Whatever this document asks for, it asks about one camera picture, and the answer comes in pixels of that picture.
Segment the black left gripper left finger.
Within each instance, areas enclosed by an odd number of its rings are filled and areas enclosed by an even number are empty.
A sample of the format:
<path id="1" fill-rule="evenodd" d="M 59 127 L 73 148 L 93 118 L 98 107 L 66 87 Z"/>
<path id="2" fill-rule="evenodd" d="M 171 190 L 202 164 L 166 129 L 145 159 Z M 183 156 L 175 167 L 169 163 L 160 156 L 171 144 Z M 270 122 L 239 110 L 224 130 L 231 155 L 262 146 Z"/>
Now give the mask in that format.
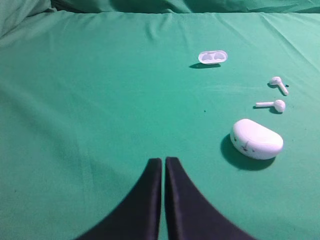
<path id="1" fill-rule="evenodd" d="M 157 240 L 162 204 L 162 160 L 148 160 L 121 203 L 78 240 Z"/>

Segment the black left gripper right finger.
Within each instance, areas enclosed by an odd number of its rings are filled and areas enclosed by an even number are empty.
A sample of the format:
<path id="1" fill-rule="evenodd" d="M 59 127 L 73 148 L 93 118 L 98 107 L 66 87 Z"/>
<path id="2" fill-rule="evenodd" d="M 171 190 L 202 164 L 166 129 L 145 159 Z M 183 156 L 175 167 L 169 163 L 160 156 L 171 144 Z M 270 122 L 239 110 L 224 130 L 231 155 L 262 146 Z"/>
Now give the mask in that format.
<path id="1" fill-rule="evenodd" d="M 197 189 L 177 157 L 165 159 L 164 206 L 170 240 L 253 240 Z"/>

